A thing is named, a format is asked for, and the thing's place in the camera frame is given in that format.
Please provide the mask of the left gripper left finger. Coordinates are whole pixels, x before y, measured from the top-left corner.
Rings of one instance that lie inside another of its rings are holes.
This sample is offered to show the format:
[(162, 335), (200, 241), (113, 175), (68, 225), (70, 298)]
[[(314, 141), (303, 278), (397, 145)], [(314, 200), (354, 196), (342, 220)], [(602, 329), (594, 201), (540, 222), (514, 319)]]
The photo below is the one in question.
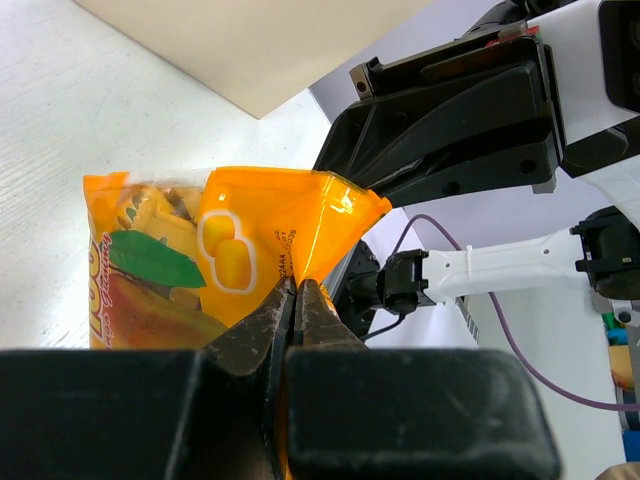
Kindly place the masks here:
[(280, 279), (255, 310), (204, 347), (207, 357), (235, 377), (257, 373), (287, 345), (295, 300), (294, 278)]

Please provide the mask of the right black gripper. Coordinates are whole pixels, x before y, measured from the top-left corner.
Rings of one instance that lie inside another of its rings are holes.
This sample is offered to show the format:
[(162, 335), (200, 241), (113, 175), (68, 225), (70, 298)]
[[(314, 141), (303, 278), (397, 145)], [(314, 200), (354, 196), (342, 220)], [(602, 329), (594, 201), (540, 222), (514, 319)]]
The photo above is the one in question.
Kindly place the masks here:
[(529, 185), (556, 188), (566, 137), (553, 54), (537, 27), (361, 68), (363, 98), (315, 162), (395, 206)]

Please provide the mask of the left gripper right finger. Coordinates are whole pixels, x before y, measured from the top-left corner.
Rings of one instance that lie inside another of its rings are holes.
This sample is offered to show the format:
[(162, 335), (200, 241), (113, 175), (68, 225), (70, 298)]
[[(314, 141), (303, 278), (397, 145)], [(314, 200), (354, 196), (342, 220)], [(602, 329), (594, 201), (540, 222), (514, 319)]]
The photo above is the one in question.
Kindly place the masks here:
[(302, 352), (364, 352), (368, 348), (329, 307), (320, 285), (304, 280), (297, 291), (294, 350)]

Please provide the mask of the orange mango gummy packet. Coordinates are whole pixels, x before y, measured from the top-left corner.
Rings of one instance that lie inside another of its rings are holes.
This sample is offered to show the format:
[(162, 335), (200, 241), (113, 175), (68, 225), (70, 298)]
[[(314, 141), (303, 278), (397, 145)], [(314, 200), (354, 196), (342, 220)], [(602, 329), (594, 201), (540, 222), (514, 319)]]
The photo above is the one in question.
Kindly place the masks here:
[(329, 172), (219, 167), (87, 175), (89, 344), (199, 348), (276, 284), (323, 281), (390, 210)]

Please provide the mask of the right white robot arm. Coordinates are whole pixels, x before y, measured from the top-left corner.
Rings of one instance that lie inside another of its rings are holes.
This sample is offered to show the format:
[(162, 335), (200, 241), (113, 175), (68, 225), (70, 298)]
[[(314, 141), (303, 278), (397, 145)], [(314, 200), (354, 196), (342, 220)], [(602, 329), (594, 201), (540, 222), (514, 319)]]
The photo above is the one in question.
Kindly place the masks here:
[[(358, 102), (333, 123), (315, 167), (395, 208), (510, 187), (540, 187), (558, 170), (603, 183), (638, 164), (622, 121), (570, 141), (555, 53), (535, 29), (460, 39), (384, 65), (355, 68)], [(637, 205), (613, 200), (578, 225), (532, 240), (448, 251), (395, 250), (385, 263), (358, 244), (337, 288), (342, 322), (361, 340), (369, 315), (398, 319), (470, 294), (536, 286), (639, 296)]]

